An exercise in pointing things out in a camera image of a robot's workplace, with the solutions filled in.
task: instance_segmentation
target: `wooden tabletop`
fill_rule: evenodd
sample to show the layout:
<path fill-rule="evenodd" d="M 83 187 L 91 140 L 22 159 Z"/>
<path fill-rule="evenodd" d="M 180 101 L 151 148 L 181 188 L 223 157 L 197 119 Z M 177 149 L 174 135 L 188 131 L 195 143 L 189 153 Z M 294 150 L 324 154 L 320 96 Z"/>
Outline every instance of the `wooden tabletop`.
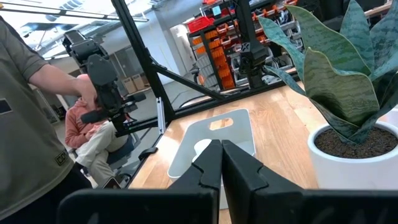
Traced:
<path fill-rule="evenodd" d="M 167 170 L 187 128 L 196 121 L 240 108 L 249 110 L 256 158 L 305 189 L 317 188 L 307 138 L 325 120 L 306 97 L 283 86 L 172 121 L 157 144 L 159 151 L 148 157 L 130 189 L 167 188 L 172 183 Z M 220 212 L 220 223 L 231 223 L 228 210 Z"/>

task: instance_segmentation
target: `seated person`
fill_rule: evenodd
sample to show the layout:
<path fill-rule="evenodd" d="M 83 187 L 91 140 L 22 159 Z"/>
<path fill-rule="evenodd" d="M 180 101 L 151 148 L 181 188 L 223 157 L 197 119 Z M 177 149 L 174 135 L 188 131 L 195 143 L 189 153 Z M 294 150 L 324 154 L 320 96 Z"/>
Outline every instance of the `seated person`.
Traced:
<path fill-rule="evenodd" d="M 88 75 L 79 75 L 79 79 L 89 80 Z M 76 149 L 76 162 L 87 167 L 95 182 L 101 186 L 115 174 L 106 163 L 109 152 L 120 149 L 127 141 L 127 136 L 116 138 L 116 129 L 109 121 L 100 121 L 95 124 L 84 124 L 80 117 L 90 112 L 87 102 L 83 98 L 72 106 L 66 115 L 65 143 Z"/>

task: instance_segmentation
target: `ceiling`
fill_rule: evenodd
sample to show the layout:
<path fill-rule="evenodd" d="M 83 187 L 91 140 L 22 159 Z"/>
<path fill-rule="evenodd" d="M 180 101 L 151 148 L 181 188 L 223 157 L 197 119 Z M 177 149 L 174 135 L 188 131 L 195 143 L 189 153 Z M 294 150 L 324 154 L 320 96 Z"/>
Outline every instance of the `ceiling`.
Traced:
<path fill-rule="evenodd" d="M 154 4 L 163 0 L 126 0 L 131 15 L 138 17 L 144 16 L 144 12 L 150 11 Z M 95 12 L 106 15 L 116 15 L 115 9 L 110 0 L 5 0 L 5 9 L 15 9 L 19 11 L 35 12 L 54 12 L 54 9 L 68 9 L 79 12 L 74 13 L 77 16 L 87 16 L 81 12 Z M 6 4 L 23 4 L 25 6 L 16 6 Z M 53 9 L 41 9 L 40 6 Z M 0 11 L 0 16 L 10 23 L 13 28 L 21 35 L 26 44 L 37 50 L 44 57 L 53 57 L 63 52 L 61 45 L 63 33 L 71 29 L 78 29 L 88 37 L 96 35 L 98 32 L 104 32 L 119 25 L 119 21 L 89 19 L 84 17 L 54 16 L 45 14 L 31 14 L 23 12 Z"/>

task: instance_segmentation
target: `logo patch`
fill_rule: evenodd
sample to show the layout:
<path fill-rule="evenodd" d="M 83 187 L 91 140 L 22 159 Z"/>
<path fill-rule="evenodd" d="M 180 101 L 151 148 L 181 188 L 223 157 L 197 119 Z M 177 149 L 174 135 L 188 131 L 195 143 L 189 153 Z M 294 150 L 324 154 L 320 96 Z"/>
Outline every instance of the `logo patch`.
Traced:
<path fill-rule="evenodd" d="M 68 159 L 68 153 L 66 150 L 62 151 L 61 154 L 59 154 L 55 160 L 59 166 L 62 166 L 62 164 L 65 163 L 65 161 Z"/>
<path fill-rule="evenodd" d="M 0 99 L 0 115 L 10 113 L 12 109 L 6 99 Z"/>

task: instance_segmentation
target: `person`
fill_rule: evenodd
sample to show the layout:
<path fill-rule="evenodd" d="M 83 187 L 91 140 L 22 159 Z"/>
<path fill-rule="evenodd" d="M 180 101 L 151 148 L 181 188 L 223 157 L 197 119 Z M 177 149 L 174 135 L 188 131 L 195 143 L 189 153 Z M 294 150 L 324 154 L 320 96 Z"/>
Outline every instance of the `person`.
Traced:
<path fill-rule="evenodd" d="M 73 166 L 28 83 L 81 96 L 95 109 L 96 91 L 49 65 L 0 17 L 0 224 L 55 223 L 60 201 L 90 188 Z"/>
<path fill-rule="evenodd" d="M 79 75 L 78 79 L 90 80 L 87 74 Z M 76 149 L 76 162 L 87 167 L 88 173 L 95 182 L 102 186 L 115 174 L 106 163 L 109 152 L 115 152 L 126 142 L 127 136 L 116 138 L 116 128 L 109 121 L 95 124 L 84 124 L 81 116 L 90 112 L 83 98 L 72 106 L 65 118 L 65 144 Z"/>

